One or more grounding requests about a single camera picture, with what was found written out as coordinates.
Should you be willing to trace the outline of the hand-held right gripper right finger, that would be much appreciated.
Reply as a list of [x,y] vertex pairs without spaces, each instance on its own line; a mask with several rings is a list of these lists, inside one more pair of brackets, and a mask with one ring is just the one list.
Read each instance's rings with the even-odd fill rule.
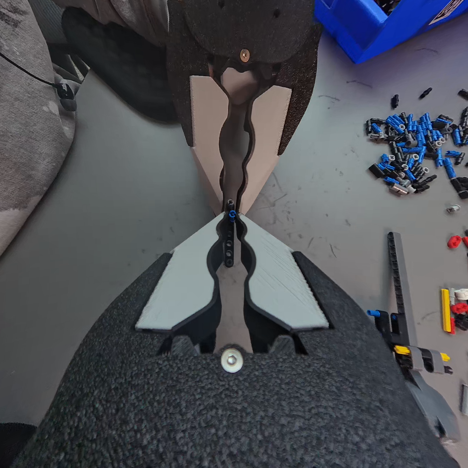
[[294,251],[246,215],[238,214],[237,237],[244,282],[244,321],[254,353],[268,353],[279,336],[288,336],[306,354],[299,334],[327,330],[330,322],[294,257]]

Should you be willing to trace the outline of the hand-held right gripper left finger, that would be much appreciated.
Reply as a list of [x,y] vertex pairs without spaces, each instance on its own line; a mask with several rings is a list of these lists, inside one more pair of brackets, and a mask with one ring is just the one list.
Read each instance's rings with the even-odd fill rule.
[[225,214],[175,247],[136,321],[139,332],[188,336],[201,353],[214,353],[221,319],[217,271],[224,262]]

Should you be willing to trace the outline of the grey desk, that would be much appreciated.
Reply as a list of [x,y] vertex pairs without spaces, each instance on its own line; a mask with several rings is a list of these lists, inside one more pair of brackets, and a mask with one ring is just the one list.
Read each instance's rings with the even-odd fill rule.
[[[467,203],[446,173],[397,197],[367,168],[384,150],[370,117],[458,119],[467,103],[467,15],[355,65],[323,34],[307,112],[247,216],[307,255],[359,306],[391,311],[387,233],[401,234],[418,342],[446,352],[454,375],[428,382],[452,406],[467,467],[467,333],[440,323],[440,289],[467,286]],[[94,74],[78,93],[75,141],[54,185],[1,257],[1,422],[38,425],[79,343],[106,307],[161,254],[213,218],[180,126],[141,117]],[[458,204],[460,211],[446,208]]]

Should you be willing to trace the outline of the blue bin with square sticker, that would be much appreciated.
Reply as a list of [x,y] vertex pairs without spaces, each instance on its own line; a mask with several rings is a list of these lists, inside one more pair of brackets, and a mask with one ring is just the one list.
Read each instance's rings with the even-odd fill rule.
[[315,18],[355,63],[466,14],[466,0],[316,0]]

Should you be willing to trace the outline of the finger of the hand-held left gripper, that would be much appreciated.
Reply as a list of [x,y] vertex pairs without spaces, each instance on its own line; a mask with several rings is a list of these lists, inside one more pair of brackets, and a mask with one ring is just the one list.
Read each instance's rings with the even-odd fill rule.
[[291,94],[290,88],[274,85],[252,103],[253,146],[244,169],[246,183],[238,207],[242,214],[251,208],[278,163]]
[[229,117],[229,97],[210,76],[190,76],[192,145],[198,176],[215,215],[224,210],[226,169],[220,135]]

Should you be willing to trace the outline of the yellow technic beam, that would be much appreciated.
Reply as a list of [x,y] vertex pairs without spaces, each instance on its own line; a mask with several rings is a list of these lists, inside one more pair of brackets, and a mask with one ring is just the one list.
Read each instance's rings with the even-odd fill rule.
[[448,289],[441,289],[441,317],[443,331],[452,334],[452,311]]

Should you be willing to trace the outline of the black hoodie drawstring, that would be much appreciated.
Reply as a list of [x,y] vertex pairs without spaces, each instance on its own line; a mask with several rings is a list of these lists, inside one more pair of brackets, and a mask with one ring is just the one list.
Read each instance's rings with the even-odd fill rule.
[[50,86],[55,89],[56,94],[59,98],[59,102],[62,106],[62,108],[67,111],[67,112],[75,112],[77,110],[77,103],[75,100],[75,92],[72,90],[72,88],[65,82],[60,81],[59,83],[47,81],[45,79],[42,79],[35,74],[29,72],[28,70],[24,69],[14,61],[12,61],[10,58],[8,58],[6,55],[4,55],[2,52],[0,53],[0,56],[7,61],[9,64],[14,66],[16,69],[20,70],[21,72],[25,73],[32,79]]

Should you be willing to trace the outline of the pile of red white parts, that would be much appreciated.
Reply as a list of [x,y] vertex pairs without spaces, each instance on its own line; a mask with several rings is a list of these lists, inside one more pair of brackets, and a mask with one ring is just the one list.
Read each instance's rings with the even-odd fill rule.
[[468,289],[448,289],[452,311],[452,334],[468,331]]

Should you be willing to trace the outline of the pile of blue black pins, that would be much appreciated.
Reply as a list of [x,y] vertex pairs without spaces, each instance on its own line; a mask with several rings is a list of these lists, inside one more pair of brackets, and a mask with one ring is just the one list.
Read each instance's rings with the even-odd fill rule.
[[383,182],[394,196],[422,194],[430,189],[442,168],[449,184],[460,200],[467,200],[467,176],[457,175],[456,168],[467,167],[468,109],[465,107],[458,121],[448,115],[435,118],[426,112],[394,113],[388,117],[370,118],[364,125],[365,135],[374,143],[386,144],[387,153],[368,168],[368,172]]

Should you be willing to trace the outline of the partly built toy chassis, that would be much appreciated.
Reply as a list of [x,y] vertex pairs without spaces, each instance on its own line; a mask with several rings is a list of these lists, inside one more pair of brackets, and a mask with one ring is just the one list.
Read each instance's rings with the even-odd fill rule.
[[377,330],[402,372],[407,388],[436,437],[442,442],[459,442],[459,424],[454,412],[445,398],[424,379],[427,374],[452,375],[450,358],[447,354],[418,346],[401,235],[389,232],[387,242],[397,310],[388,313],[369,309],[366,313],[374,319]]

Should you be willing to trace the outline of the black beam and axle assembly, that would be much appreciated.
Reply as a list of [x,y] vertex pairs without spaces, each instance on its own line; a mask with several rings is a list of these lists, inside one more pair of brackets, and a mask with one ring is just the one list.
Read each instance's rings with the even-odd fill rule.
[[234,264],[235,222],[230,223],[227,215],[232,209],[235,210],[235,203],[232,199],[228,199],[225,204],[225,215],[222,224],[224,265],[226,268],[231,268]]

